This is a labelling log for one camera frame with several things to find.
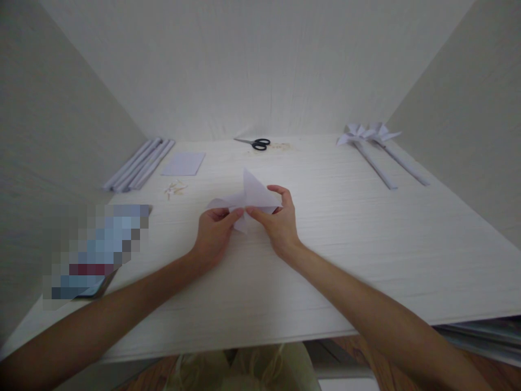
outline white panel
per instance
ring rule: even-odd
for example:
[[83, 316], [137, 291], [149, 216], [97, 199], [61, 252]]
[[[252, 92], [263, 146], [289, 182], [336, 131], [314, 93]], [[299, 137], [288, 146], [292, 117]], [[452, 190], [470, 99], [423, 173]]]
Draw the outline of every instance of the white panel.
[[148, 136], [385, 121], [472, 0], [41, 0]]
[[36, 2], [0, 6], [0, 343], [41, 294], [50, 204], [105, 204], [145, 140]]
[[476, 2], [393, 114], [397, 142], [521, 248], [521, 3]]

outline square paper sheet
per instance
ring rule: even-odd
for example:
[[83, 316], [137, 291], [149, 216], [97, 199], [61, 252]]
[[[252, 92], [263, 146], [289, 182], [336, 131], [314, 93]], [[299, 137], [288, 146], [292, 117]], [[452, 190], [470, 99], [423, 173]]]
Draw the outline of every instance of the square paper sheet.
[[177, 152], [163, 168], [161, 175], [195, 175], [205, 156], [205, 152]]

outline paper flower stem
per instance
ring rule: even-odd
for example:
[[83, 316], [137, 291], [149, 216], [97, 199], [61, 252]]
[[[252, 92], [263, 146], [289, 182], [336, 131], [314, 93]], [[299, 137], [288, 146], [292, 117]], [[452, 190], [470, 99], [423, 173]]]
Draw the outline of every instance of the paper flower stem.
[[386, 151], [390, 157], [392, 157], [400, 166], [404, 168], [409, 174], [411, 174], [418, 182], [420, 182], [423, 186], [429, 186], [430, 183], [422, 177], [416, 170], [414, 170], [408, 163], [404, 162], [399, 158], [388, 146], [384, 144], [379, 144], [384, 151]]
[[367, 162], [371, 165], [371, 167], [373, 167], [373, 169], [380, 176], [380, 178], [383, 180], [383, 182], [386, 184], [389, 190], [397, 189], [398, 186], [393, 184], [391, 179], [389, 179], [389, 177], [385, 175], [384, 172], [376, 165], [376, 163], [367, 154], [366, 150], [364, 149], [364, 146], [359, 141], [353, 141], [353, 144], [358, 149], [360, 154], [365, 158], [365, 160], [367, 160]]

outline right hand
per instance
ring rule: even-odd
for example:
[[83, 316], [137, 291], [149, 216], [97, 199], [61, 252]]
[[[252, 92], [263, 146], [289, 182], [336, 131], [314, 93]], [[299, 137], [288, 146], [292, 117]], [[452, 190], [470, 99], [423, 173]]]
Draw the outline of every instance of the right hand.
[[282, 186], [269, 185], [268, 190], [282, 196], [282, 208], [278, 207], [272, 215], [253, 206], [247, 206], [246, 211], [264, 226], [275, 253], [283, 260], [288, 261], [294, 250], [302, 246], [297, 234], [295, 206], [288, 189]]

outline paper flower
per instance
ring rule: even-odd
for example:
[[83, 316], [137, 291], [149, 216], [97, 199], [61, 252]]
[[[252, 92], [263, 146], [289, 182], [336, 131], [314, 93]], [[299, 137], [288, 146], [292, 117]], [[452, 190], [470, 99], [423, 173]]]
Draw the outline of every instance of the paper flower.
[[390, 140], [396, 136], [402, 134], [402, 132], [398, 133], [389, 133], [389, 129], [382, 122], [372, 122], [369, 124], [369, 130], [373, 133], [369, 136], [371, 140], [376, 141], [378, 144], [382, 145], [387, 140]]
[[399, 136], [402, 132], [397, 133], [389, 133], [389, 129], [382, 122], [373, 122], [369, 125], [369, 130], [372, 130], [373, 133], [369, 136], [369, 139], [378, 144], [387, 154], [392, 157], [400, 166], [403, 167], [405, 171], [411, 174], [418, 182], [420, 182], [423, 186], [429, 186], [430, 183], [422, 177], [416, 170], [414, 170], [408, 163], [404, 162], [397, 154], [394, 153], [388, 146], [385, 145], [385, 142]]
[[[282, 204], [252, 173], [246, 168], [243, 171], [243, 191], [222, 198], [215, 198], [206, 206], [207, 209], [226, 207], [230, 212], [237, 208], [246, 206], [255, 206], [264, 213], [272, 214], [275, 209], [281, 207]], [[250, 215], [244, 213], [240, 219], [236, 221], [233, 227], [243, 233], [247, 233], [247, 219], [251, 219]]]
[[360, 124], [348, 124], [347, 128], [349, 128], [349, 131], [340, 136], [340, 138], [336, 142], [336, 145], [339, 146], [349, 142], [352, 143], [358, 149], [358, 152], [360, 152], [360, 154], [365, 158], [365, 160], [367, 160], [367, 162], [371, 165], [371, 167], [373, 167], [378, 176], [380, 176], [380, 178], [383, 180], [385, 185], [390, 190], [398, 188], [395, 184], [392, 183], [391, 179], [380, 169], [380, 167], [377, 166], [377, 164], [367, 154], [367, 151], [364, 149], [364, 146], [362, 145], [362, 141], [366, 141], [371, 136], [375, 135], [376, 130], [365, 130], [365, 128]]
[[353, 141], [365, 141], [376, 133], [373, 129], [365, 130], [360, 124], [349, 124], [347, 128], [349, 131], [340, 136], [336, 142], [337, 146]]

